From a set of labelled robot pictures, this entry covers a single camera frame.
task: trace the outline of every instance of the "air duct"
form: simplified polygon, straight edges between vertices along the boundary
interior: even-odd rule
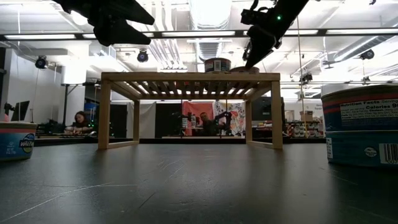
[[[232,0],[189,0],[193,30],[225,30],[228,27]],[[201,60],[219,57],[223,43],[201,42],[196,44],[196,51]]]
[[[384,27],[398,27],[398,17],[395,19],[391,20],[387,24],[384,25]],[[343,50],[340,50],[333,56],[333,62],[329,63],[337,63],[337,62],[342,62],[344,60],[350,59],[352,57],[355,57],[372,47],[375,47],[391,38],[393,38],[394,35],[383,35],[383,36],[375,36],[375,37],[363,37],[353,43],[352,45],[346,47]]]

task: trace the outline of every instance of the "fluorescent light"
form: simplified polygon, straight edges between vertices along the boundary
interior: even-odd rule
[[[87,39],[95,39],[96,38],[95,34],[83,34],[83,37],[87,38]]]
[[[335,29],[326,34],[396,34],[398,29]]]
[[[147,36],[147,37],[154,37],[154,33],[143,33],[145,36]]]
[[[299,100],[299,99],[284,99],[284,102],[286,102],[286,101],[288,101],[288,102],[291,102],[291,101],[298,102],[298,101],[301,101],[301,100]],[[319,101],[319,102],[321,102],[321,99],[307,99],[307,98],[305,98],[304,101]]]
[[[182,69],[167,69],[167,68],[165,68],[165,69],[160,69],[159,70],[160,72],[165,72],[165,73],[185,73],[185,72],[188,72],[188,69],[186,69],[186,68],[182,68]]]
[[[317,34],[318,30],[300,30],[300,35],[312,35]],[[288,30],[285,35],[298,35],[299,30]]]
[[[188,31],[188,32],[163,32],[163,37],[196,37],[196,36],[233,36],[235,31]]]
[[[76,39],[73,34],[37,34],[37,35],[5,35],[8,40],[57,40],[57,39]]]
[[[218,40],[206,40],[206,39],[195,39],[187,40],[188,44],[201,44],[201,43],[232,43],[231,39],[218,39]]]
[[[128,103],[128,102],[132,102],[132,100],[111,100],[111,102],[115,102],[115,103]]]
[[[146,32],[143,34],[146,35],[147,37],[154,37],[154,33],[151,32]],[[95,34],[83,34],[83,37],[86,39],[96,39]]]

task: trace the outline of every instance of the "container lid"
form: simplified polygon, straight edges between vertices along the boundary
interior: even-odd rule
[[[348,96],[375,95],[383,93],[398,93],[398,85],[383,84],[383,85],[361,86],[347,90],[339,90],[333,93],[328,93],[322,96],[321,99],[329,100],[330,98],[346,98]]]
[[[0,122],[0,128],[36,129],[36,127],[35,123]]]
[[[227,62],[231,62],[229,59],[227,59],[227,58],[211,58],[211,59],[207,59],[207,60],[205,60],[205,63],[206,62],[212,62],[212,61],[214,61],[214,60],[224,60],[224,61],[227,61]]]

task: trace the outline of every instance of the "wooden table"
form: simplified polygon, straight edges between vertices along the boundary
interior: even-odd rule
[[[109,143],[111,90],[134,102],[133,141]],[[251,102],[271,91],[272,143],[252,140]],[[140,100],[244,100],[246,143],[282,149],[282,110],[279,73],[155,73],[105,72],[101,76],[98,148],[139,144]]]

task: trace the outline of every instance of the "plastic tub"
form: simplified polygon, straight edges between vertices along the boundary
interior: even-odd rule
[[[37,124],[0,122],[0,161],[32,156]]]
[[[231,61],[226,58],[211,58],[205,60],[205,72],[229,72]]]
[[[330,162],[398,168],[398,85],[341,90],[322,104]]]

